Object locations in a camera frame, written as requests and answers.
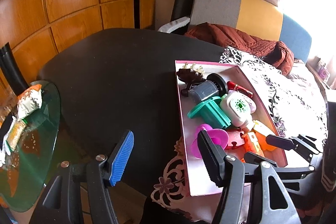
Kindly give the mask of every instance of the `pink box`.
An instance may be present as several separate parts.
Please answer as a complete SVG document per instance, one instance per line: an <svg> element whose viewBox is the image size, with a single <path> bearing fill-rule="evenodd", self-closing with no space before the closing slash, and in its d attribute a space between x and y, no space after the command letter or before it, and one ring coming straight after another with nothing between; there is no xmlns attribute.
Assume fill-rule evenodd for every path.
<svg viewBox="0 0 336 224"><path fill-rule="evenodd" d="M210 73L217 73L221 75L225 81L232 81L242 87L253 92L253 101L257 106L257 110L252 114L254 120L259 120L270 128L276 135L278 132L274 126L274 123L268 114L265 104L267 102L262 102L261 98L258 96L256 90L253 88L251 82L247 79L245 74L239 68L239 66L220 64L214 62L201 62L201 61L175 61L175 69L178 71L183 67L185 63L192 64L196 63L195 68L198 68L202 65L203 70L205 71L205 78ZM185 88L185 83L180 81L176 77L177 90L178 90L178 101L179 101L179 110L180 110L180 120L181 120L181 131L184 139L184 149L186 155L186 168L189 184L189 191L191 196L201 196L221 193L222 188L218 188L214 182L209 178L206 167L201 159L198 159L193 156L190 151L190 146L195 139L194 132L196 127L204 123L203 119L198 117L194 119L189 119L187 113L195 106L195 103L191 98L186 98L180 95L180 90ZM227 153L233 154L239 159L242 159L245 154L245 149L239 147L235 150L226 150ZM287 158L284 150L280 148L275 149L274 151L265 151L265 157L271 160L274 160L278 163L279 167L285 167L287 165Z"/></svg>

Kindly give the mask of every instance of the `black chair leg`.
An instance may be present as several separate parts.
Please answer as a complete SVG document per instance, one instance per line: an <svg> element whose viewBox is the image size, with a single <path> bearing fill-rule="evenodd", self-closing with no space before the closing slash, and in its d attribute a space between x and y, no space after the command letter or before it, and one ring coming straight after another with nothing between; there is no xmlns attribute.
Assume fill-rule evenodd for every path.
<svg viewBox="0 0 336 224"><path fill-rule="evenodd" d="M6 214L5 210L0 206L0 223L1 224L13 224L11 219Z"/></svg>
<svg viewBox="0 0 336 224"><path fill-rule="evenodd" d="M0 68L16 96L29 87L17 66L9 42L0 48Z"/></svg>

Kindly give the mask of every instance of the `teal plastic toy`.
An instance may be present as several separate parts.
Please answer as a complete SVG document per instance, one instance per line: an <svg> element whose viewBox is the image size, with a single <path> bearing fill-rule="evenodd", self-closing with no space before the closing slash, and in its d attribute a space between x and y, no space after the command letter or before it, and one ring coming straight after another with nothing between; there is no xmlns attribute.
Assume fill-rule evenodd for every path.
<svg viewBox="0 0 336 224"><path fill-rule="evenodd" d="M212 128L225 129L231 125L231 120L221 110L219 96L214 96L204 102L200 102L191 111L188 112L190 119L201 116L205 123L211 125Z"/></svg>

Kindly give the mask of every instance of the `white plastic container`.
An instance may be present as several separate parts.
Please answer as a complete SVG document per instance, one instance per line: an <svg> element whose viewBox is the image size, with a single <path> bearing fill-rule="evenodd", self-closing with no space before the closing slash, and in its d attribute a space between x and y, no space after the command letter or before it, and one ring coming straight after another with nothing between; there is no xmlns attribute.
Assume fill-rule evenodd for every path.
<svg viewBox="0 0 336 224"><path fill-rule="evenodd" d="M232 92L238 92L238 91L229 90L228 94ZM250 97L247 97L245 94L241 93L241 95L244 97L245 101L249 104L250 109L251 109L251 114L254 113L257 110L257 105L255 104L255 102Z"/></svg>
<svg viewBox="0 0 336 224"><path fill-rule="evenodd" d="M232 92L222 97L220 108L230 118L232 124L244 132L250 132L254 126L251 109L243 95Z"/></svg>

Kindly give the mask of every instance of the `toy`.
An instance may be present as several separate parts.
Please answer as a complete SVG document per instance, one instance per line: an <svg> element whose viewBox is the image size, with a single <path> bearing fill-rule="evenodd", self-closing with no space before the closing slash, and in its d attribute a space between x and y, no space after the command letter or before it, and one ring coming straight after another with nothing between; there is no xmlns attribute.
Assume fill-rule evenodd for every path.
<svg viewBox="0 0 336 224"><path fill-rule="evenodd" d="M201 159L201 153L197 146L197 135L200 131L206 130L214 144L220 145L223 149L226 148L229 136L225 130L222 129L213 129L210 125L204 123L196 128L195 131L195 140L190 146L190 150L196 158Z"/></svg>
<svg viewBox="0 0 336 224"><path fill-rule="evenodd" d="M207 80L189 90L189 96L198 104L214 96L222 97L228 92L225 80L216 73L208 75Z"/></svg>
<svg viewBox="0 0 336 224"><path fill-rule="evenodd" d="M254 126L251 109L239 92L232 92L222 97L220 108L229 117L231 123L244 132L250 132Z"/></svg>
<svg viewBox="0 0 336 224"><path fill-rule="evenodd" d="M229 135L229 141L227 143L226 150L236 149L245 144L245 140L242 139L244 131L241 129L226 129L227 134Z"/></svg>
<svg viewBox="0 0 336 224"><path fill-rule="evenodd" d="M266 142L266 137L268 135L275 135L271 129L269 129L267 126L265 126L262 122L258 120L254 120L254 127L253 127L253 132L257 136L258 142L260 144L260 147L262 150L268 150L268 151L273 151L276 149L275 146L269 145Z"/></svg>
<svg viewBox="0 0 336 224"><path fill-rule="evenodd" d="M227 82L227 87L229 88L229 90L235 90L238 91L240 93L245 94L247 97L252 98L253 97L253 93L250 92L249 90L247 90L246 88L243 88L242 86L233 83L231 81Z"/></svg>
<svg viewBox="0 0 336 224"><path fill-rule="evenodd" d="M186 88L181 90L181 95L184 97L189 96L189 90L199 85L200 83L205 81L204 70L200 66L198 69L194 70L195 63L191 65L189 69L187 69L188 63L185 63L182 69L179 69L176 73L177 77L184 83L186 83Z"/></svg>
<svg viewBox="0 0 336 224"><path fill-rule="evenodd" d="M220 102L221 98L218 96L200 102L188 112L188 117L192 119L201 116L212 128L225 129L231 125L231 120L218 106Z"/></svg>
<svg viewBox="0 0 336 224"><path fill-rule="evenodd" d="M242 136L242 138L244 138L245 140L244 147L245 147L246 152L250 151L259 156L264 157L264 153L259 145L257 136L253 132L245 133Z"/></svg>
<svg viewBox="0 0 336 224"><path fill-rule="evenodd" d="M232 92L238 92L238 91L229 90L228 94ZM257 105L255 104L255 102L250 97L247 97L245 94L241 93L241 95L244 97L244 100L249 104L249 107L251 109L251 114L254 113L257 110Z"/></svg>

